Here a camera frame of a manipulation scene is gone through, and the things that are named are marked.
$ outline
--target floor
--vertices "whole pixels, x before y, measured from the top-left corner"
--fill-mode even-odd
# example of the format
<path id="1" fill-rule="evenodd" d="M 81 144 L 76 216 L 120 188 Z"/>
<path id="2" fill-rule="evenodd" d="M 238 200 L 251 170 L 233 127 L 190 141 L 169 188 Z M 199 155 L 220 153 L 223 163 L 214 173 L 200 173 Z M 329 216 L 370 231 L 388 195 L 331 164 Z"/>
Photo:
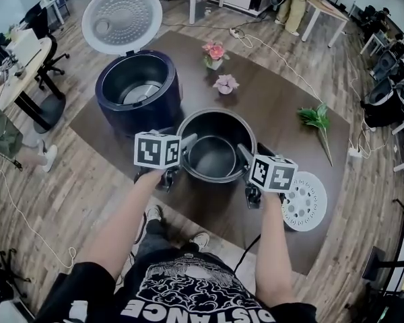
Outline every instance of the floor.
<path id="1" fill-rule="evenodd" d="M 0 168 L 3 167 L 15 204 L 67 266 L 70 264 L 68 247 L 75 247 L 78 251 L 76 260 L 81 259 L 82 246 L 93 238 L 132 186 L 130 180 L 69 128 L 73 117 L 94 94 L 98 74 L 113 59 L 91 49 L 83 39 L 81 16 L 88 1 L 70 0 L 71 16 L 66 19 L 64 28 L 55 32 L 58 54 L 68 52 L 71 55 L 69 60 L 57 63 L 66 74 L 53 77 L 67 96 L 64 116 L 43 136 L 47 143 L 55 143 L 59 148 L 56 164 L 48 174 L 31 167 L 19 172 L 0 159 Z M 188 22 L 189 0 L 163 1 L 162 5 L 165 24 Z M 310 18 L 310 14 L 304 17 L 299 29 L 301 33 Z M 247 48 L 230 37 L 227 30 L 215 29 L 252 20 L 241 13 L 213 7 L 209 16 L 195 24 L 213 28 L 163 25 L 158 36 L 167 30 L 176 30 L 201 40 L 221 40 L 229 51 L 284 76 L 310 93 L 311 89 L 258 41 L 254 41 L 253 48 Z M 363 44 L 356 26 L 348 23 L 347 35 L 340 35 L 333 48 L 327 47 L 336 27 L 336 20 L 321 15 L 305 43 L 274 24 L 271 14 L 263 22 L 247 24 L 242 29 L 272 46 L 306 78 L 329 107 L 350 122 L 350 139 L 356 145 L 362 121 L 359 97 L 367 94 L 374 84 L 366 71 L 368 58 L 359 55 Z M 350 84 L 354 78 L 357 78 L 353 82 L 356 94 Z M 35 85 L 28 91 L 36 101 L 43 99 L 46 93 Z M 34 143 L 38 135 L 32 130 L 32 121 L 17 106 L 12 106 L 7 114 L 25 134 L 25 142 Z M 388 258 L 395 254 L 403 216 L 401 208 L 392 200 L 404 201 L 404 173 L 393 172 L 399 159 L 393 150 L 395 139 L 389 137 L 389 132 L 384 128 L 368 135 L 373 149 L 386 143 L 386 147 L 372 153 L 369 159 L 348 159 L 335 216 L 318 260 L 307 277 L 294 274 L 298 299 L 317 307 L 319 322 L 349 321 L 343 307 L 353 302 L 363 288 L 360 277 L 373 245 L 386 250 Z M 32 283 L 22 287 L 28 294 L 29 307 L 36 312 L 57 274 L 69 269 L 60 264 L 41 239 L 28 229 L 22 216 L 12 207 L 5 185 L 0 175 L 0 250 L 18 250 L 13 267 L 32 279 Z M 171 238 L 177 243 L 182 237 L 200 230 L 171 208 L 164 207 L 164 210 L 171 225 Z M 210 248 L 230 266 L 234 266 L 242 254 L 241 249 L 215 236 L 212 236 Z M 254 265 L 255 256 L 249 254 L 237 272 L 238 278 L 250 290 L 255 288 Z"/>

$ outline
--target open lid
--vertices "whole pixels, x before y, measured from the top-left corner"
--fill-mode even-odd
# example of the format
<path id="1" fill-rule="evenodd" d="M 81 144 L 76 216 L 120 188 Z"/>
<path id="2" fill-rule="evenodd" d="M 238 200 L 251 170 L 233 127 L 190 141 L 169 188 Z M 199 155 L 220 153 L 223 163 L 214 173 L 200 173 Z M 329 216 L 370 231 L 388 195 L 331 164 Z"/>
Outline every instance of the open lid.
<path id="1" fill-rule="evenodd" d="M 159 0 L 92 0 L 82 17 L 82 34 L 99 52 L 125 55 L 148 44 L 162 23 Z"/>

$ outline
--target dark wooden table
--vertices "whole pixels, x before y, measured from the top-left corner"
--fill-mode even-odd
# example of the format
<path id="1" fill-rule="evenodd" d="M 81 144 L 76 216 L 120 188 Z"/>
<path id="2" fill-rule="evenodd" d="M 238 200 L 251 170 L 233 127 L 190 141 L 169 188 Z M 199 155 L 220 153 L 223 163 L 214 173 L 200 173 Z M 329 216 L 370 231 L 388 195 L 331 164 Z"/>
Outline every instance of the dark wooden table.
<path id="1" fill-rule="evenodd" d="M 328 140 L 334 163 L 331 167 L 317 133 L 302 126 L 296 114 L 301 107 L 317 107 L 317 99 L 279 75 L 233 53 L 217 71 L 206 69 L 202 46 L 200 40 L 168 32 L 147 48 L 164 52 L 176 65 L 184 91 L 181 104 L 184 117 L 202 108 L 231 109 L 250 125 L 257 141 L 293 159 L 299 170 L 312 172 L 325 185 L 328 207 L 322 223 L 309 232 L 287 231 L 292 268 L 307 275 L 322 248 L 337 204 L 347 157 L 349 123 L 328 110 L 331 121 Z M 219 74 L 232 74 L 239 88 L 228 96 L 219 95 L 217 89 L 212 88 Z M 96 97 L 73 119 L 71 128 L 117 169 L 134 177 L 137 169 L 133 165 L 133 141 L 112 130 Z M 242 248 L 261 232 L 263 212 L 247 208 L 242 180 L 208 184 L 191 178 L 182 170 L 169 194 L 156 192 L 155 195 L 190 220 Z"/>

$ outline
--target short sleeve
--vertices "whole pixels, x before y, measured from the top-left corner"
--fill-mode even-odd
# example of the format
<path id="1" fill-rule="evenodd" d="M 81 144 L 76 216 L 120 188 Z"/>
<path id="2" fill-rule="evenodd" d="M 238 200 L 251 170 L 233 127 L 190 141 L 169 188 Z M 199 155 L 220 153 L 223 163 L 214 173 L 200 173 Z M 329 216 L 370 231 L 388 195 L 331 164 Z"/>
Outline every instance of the short sleeve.
<path id="1" fill-rule="evenodd" d="M 64 280 L 56 280 L 36 315 L 35 323 L 62 322 L 69 318 L 71 304 L 75 300 L 87 301 L 88 315 L 94 310 L 106 308 L 114 297 L 115 281 L 108 271 L 93 262 L 77 263 Z"/>
<path id="2" fill-rule="evenodd" d="M 277 323 L 316 323 L 316 308 L 305 303 L 285 303 L 269 309 Z"/>

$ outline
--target black pot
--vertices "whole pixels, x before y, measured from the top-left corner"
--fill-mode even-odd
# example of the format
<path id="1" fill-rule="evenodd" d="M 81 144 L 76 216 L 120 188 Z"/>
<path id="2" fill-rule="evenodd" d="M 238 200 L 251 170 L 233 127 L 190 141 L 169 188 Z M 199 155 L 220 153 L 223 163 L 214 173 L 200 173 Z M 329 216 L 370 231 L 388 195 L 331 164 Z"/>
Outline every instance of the black pot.
<path id="1" fill-rule="evenodd" d="M 182 165 L 192 176 L 212 183 L 239 179 L 248 170 L 248 162 L 238 152 L 244 145 L 252 154 L 256 139 L 239 115 L 225 109 L 204 109 L 187 117 L 177 135 L 183 139 L 197 135 L 192 147 L 183 149 Z"/>
<path id="2" fill-rule="evenodd" d="M 97 80 L 96 97 L 112 127 L 128 136 L 173 126 L 181 103 L 174 64 L 154 50 L 111 62 Z"/>

